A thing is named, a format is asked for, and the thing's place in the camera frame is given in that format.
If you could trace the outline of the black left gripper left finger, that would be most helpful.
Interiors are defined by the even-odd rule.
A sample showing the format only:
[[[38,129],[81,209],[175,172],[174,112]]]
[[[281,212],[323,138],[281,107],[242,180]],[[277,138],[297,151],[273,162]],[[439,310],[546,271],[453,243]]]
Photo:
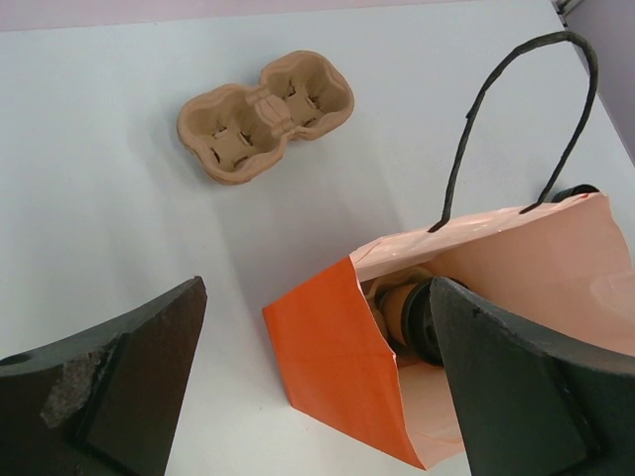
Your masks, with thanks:
[[[207,294],[194,277],[1,361],[4,475],[163,475]]]

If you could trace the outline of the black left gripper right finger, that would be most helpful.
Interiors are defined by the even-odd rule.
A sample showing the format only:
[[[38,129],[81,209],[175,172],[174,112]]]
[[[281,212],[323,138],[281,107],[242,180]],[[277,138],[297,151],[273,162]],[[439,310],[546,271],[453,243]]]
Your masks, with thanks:
[[[471,474],[633,474],[633,357],[449,278],[433,280],[430,302]]]

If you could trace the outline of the black plastic cup lid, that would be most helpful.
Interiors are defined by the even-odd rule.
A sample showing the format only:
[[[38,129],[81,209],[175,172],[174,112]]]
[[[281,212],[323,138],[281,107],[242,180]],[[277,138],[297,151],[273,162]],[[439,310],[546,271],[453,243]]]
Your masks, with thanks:
[[[431,280],[416,284],[407,294],[402,308],[402,334],[405,345],[421,360],[442,367],[430,302],[431,285]]]

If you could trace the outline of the brown paper coffee cup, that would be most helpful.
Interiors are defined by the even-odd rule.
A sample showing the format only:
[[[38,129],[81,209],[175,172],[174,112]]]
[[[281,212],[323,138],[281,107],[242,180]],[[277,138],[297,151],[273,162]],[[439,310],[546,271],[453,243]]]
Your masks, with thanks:
[[[413,329],[420,320],[417,294],[420,285],[408,284],[392,288],[380,299],[379,309],[383,314],[388,334],[402,353],[413,354]]]

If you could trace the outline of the orange paper bag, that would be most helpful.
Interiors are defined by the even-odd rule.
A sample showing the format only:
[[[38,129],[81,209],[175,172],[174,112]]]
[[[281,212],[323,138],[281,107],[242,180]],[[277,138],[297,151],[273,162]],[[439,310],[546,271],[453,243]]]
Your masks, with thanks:
[[[403,462],[429,469],[465,453],[445,367],[399,367],[362,284],[413,266],[556,332],[633,357],[634,267],[598,193],[451,217],[446,185],[430,228],[379,238],[267,306],[291,405]]]

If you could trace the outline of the brown pulp cup carrier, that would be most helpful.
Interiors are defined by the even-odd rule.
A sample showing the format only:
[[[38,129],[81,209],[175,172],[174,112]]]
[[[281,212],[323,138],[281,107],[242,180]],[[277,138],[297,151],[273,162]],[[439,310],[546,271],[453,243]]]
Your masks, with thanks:
[[[413,266],[362,284],[362,290],[380,333],[396,354],[399,367],[421,361],[406,344],[402,330],[402,309],[406,298],[432,274],[422,266]]]

